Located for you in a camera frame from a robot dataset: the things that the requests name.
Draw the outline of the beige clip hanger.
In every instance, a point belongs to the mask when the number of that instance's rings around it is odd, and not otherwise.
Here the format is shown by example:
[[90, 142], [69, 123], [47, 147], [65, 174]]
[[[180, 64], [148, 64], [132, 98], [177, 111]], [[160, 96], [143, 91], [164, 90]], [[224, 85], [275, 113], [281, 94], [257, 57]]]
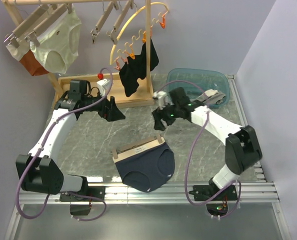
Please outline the beige clip hanger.
[[103, 14], [97, 21], [94, 29], [92, 29], [90, 32], [93, 45], [95, 44], [102, 27], [104, 26], [106, 20], [108, 19], [113, 9], [119, 10], [119, 5], [116, 0], [110, 1], [106, 8], [104, 8], [104, 3], [102, 4]]
[[165, 142], [165, 139], [159, 133], [157, 133], [154, 136], [150, 136], [142, 140], [137, 140], [127, 145], [114, 148], [112, 150], [112, 160], [114, 163], [117, 163], [152, 148], [158, 147]]

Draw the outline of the navy underwear cream waistband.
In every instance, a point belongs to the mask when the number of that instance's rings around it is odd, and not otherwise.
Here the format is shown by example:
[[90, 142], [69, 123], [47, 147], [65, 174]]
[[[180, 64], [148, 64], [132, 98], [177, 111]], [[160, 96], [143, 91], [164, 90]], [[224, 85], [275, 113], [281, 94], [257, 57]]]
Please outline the navy underwear cream waistband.
[[115, 163], [122, 183], [142, 192], [152, 192], [174, 174], [175, 156], [167, 143], [137, 152]]

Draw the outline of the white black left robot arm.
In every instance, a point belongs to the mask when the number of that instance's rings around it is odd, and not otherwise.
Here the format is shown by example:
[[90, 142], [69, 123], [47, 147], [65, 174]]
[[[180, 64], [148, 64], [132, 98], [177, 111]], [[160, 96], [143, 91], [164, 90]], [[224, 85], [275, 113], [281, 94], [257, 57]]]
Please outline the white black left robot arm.
[[115, 98], [107, 97], [112, 86], [112, 80], [99, 80], [98, 93], [92, 96], [89, 81], [71, 80], [69, 90], [56, 102], [51, 120], [37, 144], [15, 161], [20, 189], [49, 195], [71, 192], [78, 201], [89, 197], [87, 178], [64, 174], [57, 165], [58, 156], [68, 134], [84, 112], [96, 112], [108, 122], [126, 118], [118, 109]]

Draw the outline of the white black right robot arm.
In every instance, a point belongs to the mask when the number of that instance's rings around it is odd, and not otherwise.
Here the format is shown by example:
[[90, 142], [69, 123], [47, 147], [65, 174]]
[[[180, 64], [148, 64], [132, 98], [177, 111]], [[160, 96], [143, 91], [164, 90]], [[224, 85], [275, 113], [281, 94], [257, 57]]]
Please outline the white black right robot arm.
[[235, 124], [210, 109], [207, 99], [190, 100], [183, 87], [156, 91], [158, 107], [152, 112], [154, 129], [164, 131], [181, 118], [208, 131], [225, 146], [224, 166], [209, 180], [203, 204], [220, 200], [240, 175], [263, 157], [255, 129]]

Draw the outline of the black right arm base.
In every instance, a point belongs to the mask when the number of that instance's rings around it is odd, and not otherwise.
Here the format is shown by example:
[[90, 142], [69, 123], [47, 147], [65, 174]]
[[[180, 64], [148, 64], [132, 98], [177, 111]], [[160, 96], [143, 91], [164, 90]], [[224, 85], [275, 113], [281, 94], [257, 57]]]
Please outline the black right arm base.
[[[193, 198], [197, 202], [203, 202], [215, 195], [219, 189], [216, 185], [194, 185], [193, 190], [188, 193], [193, 195]], [[238, 193], [234, 185], [230, 185], [227, 189], [216, 196], [213, 201], [236, 201], [238, 199]]]

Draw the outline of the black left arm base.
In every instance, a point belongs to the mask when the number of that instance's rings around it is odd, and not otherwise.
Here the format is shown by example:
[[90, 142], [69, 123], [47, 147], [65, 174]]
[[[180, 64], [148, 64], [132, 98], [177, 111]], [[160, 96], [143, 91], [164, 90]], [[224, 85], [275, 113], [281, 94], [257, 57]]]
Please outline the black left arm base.
[[106, 193], [105, 186], [90, 186], [87, 188], [86, 192], [78, 192], [78, 195], [83, 195], [86, 197], [79, 197], [72, 195], [70, 193], [61, 193], [59, 197], [60, 202], [89, 202], [93, 201], [90, 197], [96, 197], [98, 199], [104, 200]]

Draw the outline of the grey and pink underwear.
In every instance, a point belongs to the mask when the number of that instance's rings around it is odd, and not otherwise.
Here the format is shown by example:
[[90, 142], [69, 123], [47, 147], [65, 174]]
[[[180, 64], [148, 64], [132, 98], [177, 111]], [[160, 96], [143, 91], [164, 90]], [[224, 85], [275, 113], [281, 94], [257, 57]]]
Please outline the grey and pink underwear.
[[225, 93], [219, 90], [208, 89], [195, 100], [198, 100], [206, 105], [220, 105], [224, 102], [225, 98]]

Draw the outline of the cream white hanging underwear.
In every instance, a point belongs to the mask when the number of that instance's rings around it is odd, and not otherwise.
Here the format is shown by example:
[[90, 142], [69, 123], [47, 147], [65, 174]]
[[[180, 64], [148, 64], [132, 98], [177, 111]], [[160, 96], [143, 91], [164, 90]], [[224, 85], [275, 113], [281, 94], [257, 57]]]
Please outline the cream white hanging underwear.
[[65, 74], [78, 58], [82, 22], [75, 8], [65, 12], [42, 35], [39, 46], [30, 43], [35, 59], [50, 73]]

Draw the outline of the orange cream hanging underwear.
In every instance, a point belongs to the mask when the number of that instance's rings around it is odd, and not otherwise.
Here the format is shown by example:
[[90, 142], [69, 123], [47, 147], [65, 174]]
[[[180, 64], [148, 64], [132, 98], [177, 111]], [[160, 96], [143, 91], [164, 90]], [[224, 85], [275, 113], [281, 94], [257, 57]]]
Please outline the orange cream hanging underwear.
[[11, 43], [6, 45], [6, 49], [11, 56], [20, 62], [27, 72], [33, 76], [47, 75], [49, 72], [36, 60], [31, 51], [30, 44], [25, 40], [19, 43], [19, 47], [14, 47]]

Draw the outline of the beige hanger holding underwear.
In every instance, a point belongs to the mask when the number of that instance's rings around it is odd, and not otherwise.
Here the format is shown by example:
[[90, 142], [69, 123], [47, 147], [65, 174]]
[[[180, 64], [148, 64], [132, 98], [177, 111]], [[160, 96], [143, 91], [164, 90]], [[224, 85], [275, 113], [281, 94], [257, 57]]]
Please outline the beige hanger holding underwear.
[[63, 3], [57, 7], [46, 19], [39, 23], [30, 33], [25, 36], [27, 42], [33, 42], [36, 47], [40, 46], [37, 37], [43, 34], [52, 24], [56, 22], [65, 12], [71, 14], [73, 11], [72, 3]]

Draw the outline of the beige hanger far left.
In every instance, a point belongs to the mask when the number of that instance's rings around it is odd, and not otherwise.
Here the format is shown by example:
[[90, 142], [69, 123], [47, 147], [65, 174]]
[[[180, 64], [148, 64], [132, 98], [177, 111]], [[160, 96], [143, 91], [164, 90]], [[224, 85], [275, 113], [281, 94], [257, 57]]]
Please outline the beige hanger far left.
[[31, 14], [26, 17], [26, 19], [23, 19], [23, 22], [20, 25], [16, 26], [16, 28], [11, 33], [5, 36], [3, 43], [5, 45], [12, 44], [14, 47], [18, 48], [20, 45], [20, 38], [25, 34], [30, 33], [33, 28], [41, 23], [48, 16], [48, 14], [52, 13], [52, 11], [53, 10], [50, 5], [40, 4]]

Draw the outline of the wooden rack base tray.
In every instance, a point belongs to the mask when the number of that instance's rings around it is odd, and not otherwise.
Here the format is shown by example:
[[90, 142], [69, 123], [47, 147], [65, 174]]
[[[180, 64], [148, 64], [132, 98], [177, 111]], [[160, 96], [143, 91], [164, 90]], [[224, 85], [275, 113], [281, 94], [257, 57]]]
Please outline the wooden rack base tray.
[[[139, 79], [137, 82], [139, 87], [136, 92], [133, 93], [130, 97], [126, 97], [125, 90], [120, 80], [120, 76], [117, 72], [113, 74], [113, 86], [108, 94], [114, 96], [115, 103], [119, 108], [132, 108], [132, 107], [143, 107], [143, 106], [152, 106], [155, 101], [153, 100], [153, 86], [152, 81], [147, 81], [147, 79]], [[70, 87], [71, 80], [87, 80], [90, 82], [91, 87], [96, 87], [97, 82], [100, 80], [96, 74], [88, 75], [76, 75], [76, 76], [63, 76], [58, 79], [59, 85], [64, 91], [68, 91]]]

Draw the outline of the teal plastic basin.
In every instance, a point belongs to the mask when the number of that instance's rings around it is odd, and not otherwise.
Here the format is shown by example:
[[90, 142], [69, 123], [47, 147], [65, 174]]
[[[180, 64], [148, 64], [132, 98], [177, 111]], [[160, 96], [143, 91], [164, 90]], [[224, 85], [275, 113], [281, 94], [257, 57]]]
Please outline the teal plastic basin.
[[[230, 100], [229, 81], [227, 77], [220, 72], [191, 68], [174, 68], [168, 73], [166, 82], [169, 83], [174, 81], [187, 81], [199, 86], [204, 91], [212, 89], [225, 94], [225, 97], [221, 101], [211, 104], [211, 108], [218, 109], [223, 107]], [[194, 100], [203, 93], [197, 87], [184, 82], [168, 84], [166, 86], [166, 92], [169, 93], [171, 90], [178, 87], [183, 87], [186, 95], [191, 100]]]

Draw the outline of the wooden rack top bar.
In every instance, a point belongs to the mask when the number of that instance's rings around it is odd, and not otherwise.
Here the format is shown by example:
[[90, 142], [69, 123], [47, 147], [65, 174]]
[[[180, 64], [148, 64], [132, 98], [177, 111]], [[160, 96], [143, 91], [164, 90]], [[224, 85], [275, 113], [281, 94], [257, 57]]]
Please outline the wooden rack top bar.
[[42, 5], [42, 4], [70, 4], [70, 3], [97, 3], [102, 0], [6, 0], [9, 5]]

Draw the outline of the wooden rack right post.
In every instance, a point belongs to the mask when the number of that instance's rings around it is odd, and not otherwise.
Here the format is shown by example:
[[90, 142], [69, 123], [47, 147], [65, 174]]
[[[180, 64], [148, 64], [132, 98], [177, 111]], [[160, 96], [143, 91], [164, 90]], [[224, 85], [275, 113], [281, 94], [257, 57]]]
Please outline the wooden rack right post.
[[151, 1], [145, 1], [145, 31], [146, 31], [146, 90], [151, 92]]

